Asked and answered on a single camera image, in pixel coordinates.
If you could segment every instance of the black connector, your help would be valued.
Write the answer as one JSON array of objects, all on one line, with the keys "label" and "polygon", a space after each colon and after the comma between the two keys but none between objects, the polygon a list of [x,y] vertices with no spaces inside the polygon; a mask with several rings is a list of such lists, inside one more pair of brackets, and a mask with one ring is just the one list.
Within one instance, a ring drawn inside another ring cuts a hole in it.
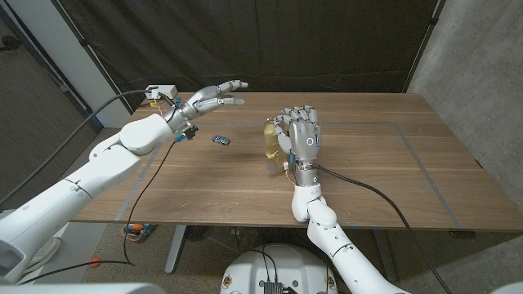
[{"label": "black connector", "polygon": [[188,140],[192,140],[194,136],[196,136],[196,131],[198,131],[198,127],[192,126],[190,129],[184,132],[186,134],[186,137]]}]

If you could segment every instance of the concrete wall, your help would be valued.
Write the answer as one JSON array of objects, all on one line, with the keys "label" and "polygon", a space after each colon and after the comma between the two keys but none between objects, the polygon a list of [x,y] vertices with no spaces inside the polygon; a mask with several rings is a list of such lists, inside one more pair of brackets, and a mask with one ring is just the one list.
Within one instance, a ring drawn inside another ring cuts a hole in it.
[{"label": "concrete wall", "polygon": [[448,0],[408,92],[523,212],[523,1]]}]

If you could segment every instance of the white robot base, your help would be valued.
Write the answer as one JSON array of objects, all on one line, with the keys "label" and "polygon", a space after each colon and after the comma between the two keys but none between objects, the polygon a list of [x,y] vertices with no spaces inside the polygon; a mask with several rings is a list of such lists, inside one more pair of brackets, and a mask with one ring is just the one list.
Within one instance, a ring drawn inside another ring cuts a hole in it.
[{"label": "white robot base", "polygon": [[[254,248],[233,261],[221,281],[221,294],[246,293],[318,293],[337,294],[333,272],[317,256],[307,250],[289,244],[275,243]],[[267,270],[270,283],[267,283]]]}]

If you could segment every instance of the black cable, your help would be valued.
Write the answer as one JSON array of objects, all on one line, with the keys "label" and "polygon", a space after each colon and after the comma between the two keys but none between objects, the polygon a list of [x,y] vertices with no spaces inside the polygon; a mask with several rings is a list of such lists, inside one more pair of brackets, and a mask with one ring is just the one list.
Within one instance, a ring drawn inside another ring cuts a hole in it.
[{"label": "black cable", "polygon": [[127,248],[125,247],[125,244],[127,243],[127,232],[129,231],[129,224],[131,223],[131,216],[132,216],[132,213],[134,212],[134,208],[136,207],[136,205],[138,204],[138,201],[140,201],[140,198],[141,198],[141,195],[144,194],[144,192],[147,190],[147,188],[149,188],[149,185],[150,183],[153,182],[154,178],[156,177],[156,175],[158,175],[158,172],[160,171],[160,168],[162,168],[162,165],[163,163],[165,163],[165,159],[167,159],[167,157],[169,156],[169,153],[171,152],[171,149],[172,147],[174,146],[174,144],[176,143],[175,140],[172,140],[172,144],[171,146],[169,147],[169,150],[167,150],[167,153],[165,154],[165,156],[163,157],[162,159],[162,162],[160,163],[160,165],[158,166],[158,169],[156,170],[156,172],[153,174],[153,177],[150,178],[149,180],[149,183],[147,183],[147,185],[145,186],[145,188],[141,191],[140,195],[138,195],[138,198],[136,199],[136,201],[134,202],[134,205],[132,206],[132,209],[131,209],[131,213],[129,213],[129,218],[127,219],[127,225],[126,225],[126,230],[125,230],[125,235],[123,236],[123,255],[125,256],[125,260],[134,265],[130,260],[129,260],[129,257],[127,256]]},{"label": "black cable", "polygon": [[[103,110],[103,108],[105,108],[107,105],[111,104],[112,102],[114,102],[115,100],[117,100],[118,98],[120,98],[122,96],[130,95],[130,94],[137,94],[137,93],[150,93],[150,92],[151,92],[151,90],[127,91],[125,93],[118,94],[118,95],[114,96],[113,98],[107,100],[103,105],[101,105],[99,108],[97,108],[92,114],[89,114],[89,116],[86,117],[83,120],[83,122],[80,123],[80,125],[76,129],[74,129],[74,131],[64,140],[64,142],[60,146],[58,146],[58,148],[56,148],[56,150],[51,155],[49,155],[49,157],[39,167],[37,167],[36,170],[33,171],[33,173],[31,173],[29,176],[27,176],[6,197],[4,197],[2,200],[0,200],[0,205],[4,204],[7,200],[9,200],[11,197],[13,197],[18,191],[20,191],[22,188],[24,188],[27,185],[27,183],[29,183],[29,181],[32,180],[54,157],[56,157],[56,155],[67,145],[67,143],[69,143],[73,139],[74,136],[76,136],[76,134],[78,134],[78,132],[82,129],[82,127],[84,127],[86,124],[88,124],[91,121],[91,119],[95,117],[95,115],[97,115],[101,110]],[[162,97],[162,99],[164,99],[164,100],[167,99],[169,102],[172,103],[172,101],[169,100],[169,97],[167,97],[165,94],[159,93],[159,95]]]},{"label": "black cable", "polygon": [[[114,97],[112,97],[111,99],[107,100],[103,105],[101,105],[98,109],[96,109],[92,114],[89,114],[88,117],[86,117],[82,123],[80,123],[80,125],[74,129],[74,131],[64,140],[64,142],[62,142],[62,144],[60,146],[58,146],[58,148],[36,169],[34,170],[28,177],[26,177],[18,186],[16,186],[16,188],[14,188],[6,197],[4,197],[2,200],[0,200],[0,205],[2,205],[3,203],[5,203],[7,200],[9,200],[11,197],[13,197],[14,194],[16,194],[18,191],[20,191],[22,188],[24,188],[27,183],[29,183],[30,180],[32,180],[66,145],[67,143],[69,143],[74,136],[76,136],[76,134],[78,134],[78,132],[82,129],[82,127],[84,127],[86,124],[88,124],[91,119],[97,115],[101,110],[103,110],[103,108],[105,108],[107,105],[111,104],[112,102],[114,102],[115,100],[117,100],[118,98],[122,97],[122,96],[125,96],[125,95],[130,95],[130,94],[136,94],[136,93],[151,93],[151,90],[133,90],[133,91],[127,91],[127,92],[124,92],[124,93],[121,93],[121,94],[118,94]],[[159,95],[162,97],[162,99],[166,100],[170,105],[172,104],[172,102],[169,100],[169,97],[167,97],[165,94],[163,93],[159,93]],[[172,145],[171,147],[169,148],[169,151],[171,151],[171,148],[172,146],[174,145],[175,141],[172,142]],[[158,173],[159,169],[161,168],[163,162],[165,161],[165,158],[163,159],[162,163],[160,164],[158,170],[156,171],[156,173],[154,174],[153,178],[151,179],[151,181],[154,179],[154,177],[156,176],[156,174]],[[131,214],[132,212],[134,211],[134,207],[136,206],[136,204],[138,203],[138,200],[140,199],[141,195],[144,193],[144,191],[141,192],[140,196],[138,197],[138,199],[136,200],[134,206],[132,207],[132,210],[131,210]],[[26,283],[31,283],[33,282],[34,280],[37,280],[39,278],[43,278],[43,277],[47,277],[48,275],[51,275],[51,274],[56,274],[56,273],[60,273],[60,272],[63,272],[63,271],[66,271],[66,270],[71,270],[71,269],[76,269],[78,267],[81,267],[81,266],[85,266],[85,265],[93,265],[93,264],[101,264],[101,263],[112,263],[112,264],[122,264],[122,265],[134,265],[128,258],[127,258],[127,253],[126,253],[126,250],[125,250],[125,242],[123,244],[123,253],[125,255],[125,258],[127,261],[91,261],[91,262],[86,262],[86,263],[82,263],[80,265],[73,265],[73,266],[70,266],[70,267],[67,267],[67,268],[64,268],[64,269],[57,269],[57,270],[53,270],[52,272],[49,272],[49,273],[46,273],[46,274],[41,274],[37,277],[34,277],[34,278],[31,278],[23,283],[20,283],[20,285],[24,285]]]},{"label": "black cable", "polygon": [[339,175],[337,174],[336,172],[334,171],[330,171],[328,170],[327,168],[325,167],[322,167],[320,166],[319,164],[312,164],[312,167],[313,168],[317,168],[319,170],[321,170],[322,172],[326,172],[328,173],[329,175],[331,176],[335,176],[337,177],[338,179],[340,180],[344,180],[344,181],[347,181],[351,184],[354,184],[354,185],[358,185],[358,186],[361,186],[361,187],[364,187],[366,189],[369,189],[371,191],[373,191],[374,193],[380,195],[383,199],[385,199],[389,204],[391,204],[392,208],[394,208],[394,210],[396,211],[396,213],[398,214],[398,216],[400,216],[400,219],[401,221],[403,221],[403,224],[405,225],[405,228],[407,228],[407,231],[409,232],[410,236],[412,237],[414,243],[416,244],[416,248],[418,249],[419,251],[419,254],[420,256],[423,258],[423,260],[425,261],[425,263],[427,263],[428,267],[431,269],[432,273],[434,274],[434,276],[437,278],[438,282],[440,282],[441,286],[444,288],[444,290],[448,293],[448,294],[452,294],[452,292],[450,291],[449,287],[447,287],[447,284],[445,284],[445,281],[440,277],[440,275],[437,273],[436,269],[434,268],[434,266],[432,266],[431,262],[427,259],[427,257],[425,256],[425,254],[423,254],[423,251],[421,249],[421,246],[419,245],[419,242],[418,240],[416,239],[416,235],[414,234],[414,231],[412,230],[412,228],[410,227],[409,223],[407,222],[407,219],[405,219],[405,217],[403,216],[403,213],[401,213],[401,210],[397,207],[397,205],[390,199],[388,198],[382,191],[374,188],[373,186],[371,185],[367,185],[365,183],[362,183],[360,181],[357,181],[357,180],[352,180],[351,178],[348,178],[346,176],[342,176],[342,175]]},{"label": "black cable", "polygon": [[242,253],[242,252],[239,250],[238,227],[235,227],[235,238],[236,238],[236,249],[238,250],[239,253]]},{"label": "black cable", "polygon": [[[272,257],[270,257],[270,255],[268,255],[267,253],[265,253],[265,252],[261,252],[261,251],[256,250],[256,249],[250,249],[249,251],[252,251],[252,252],[258,252],[258,253],[263,254],[264,260],[265,260],[265,256],[269,257],[270,261],[272,261],[272,265],[275,267],[275,283],[277,283],[277,282],[278,282],[278,271],[277,271],[277,269],[276,269],[276,263],[275,263],[275,261],[272,259]],[[267,281],[270,282],[270,280],[269,280],[269,269],[267,268],[267,263],[265,263],[265,267],[266,267],[266,269],[267,269]]]},{"label": "black cable", "polygon": [[52,272],[49,272],[49,273],[46,273],[46,274],[40,274],[39,276],[36,276],[34,278],[30,278],[27,281],[19,283],[18,285],[25,285],[26,283],[31,283],[34,280],[37,280],[39,278],[47,277],[48,275],[57,274],[57,273],[60,273],[60,272],[66,271],[66,270],[76,269],[76,268],[79,268],[79,267],[82,267],[82,266],[85,266],[85,265],[94,265],[94,264],[102,264],[102,263],[112,263],[112,264],[121,264],[121,265],[134,265],[134,264],[126,262],[126,261],[91,261],[91,262],[82,263],[80,265],[73,265],[73,266],[70,266],[70,267],[67,267],[67,268],[64,268],[64,269],[53,270]]}]

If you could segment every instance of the table leg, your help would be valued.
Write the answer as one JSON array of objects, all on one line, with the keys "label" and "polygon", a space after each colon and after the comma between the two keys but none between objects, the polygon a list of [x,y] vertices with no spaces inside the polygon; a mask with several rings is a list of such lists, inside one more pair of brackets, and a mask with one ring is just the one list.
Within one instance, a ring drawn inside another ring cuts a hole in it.
[{"label": "table leg", "polygon": [[180,258],[181,245],[183,244],[183,236],[186,233],[186,225],[177,225],[172,237],[171,249],[167,256],[167,263],[165,265],[165,272],[172,274],[177,268],[178,258]]},{"label": "table leg", "polygon": [[373,229],[374,242],[378,248],[379,257],[382,260],[383,268],[385,269],[385,278],[389,282],[394,282],[398,279],[394,261],[392,260],[391,247],[389,240],[384,230]]}]

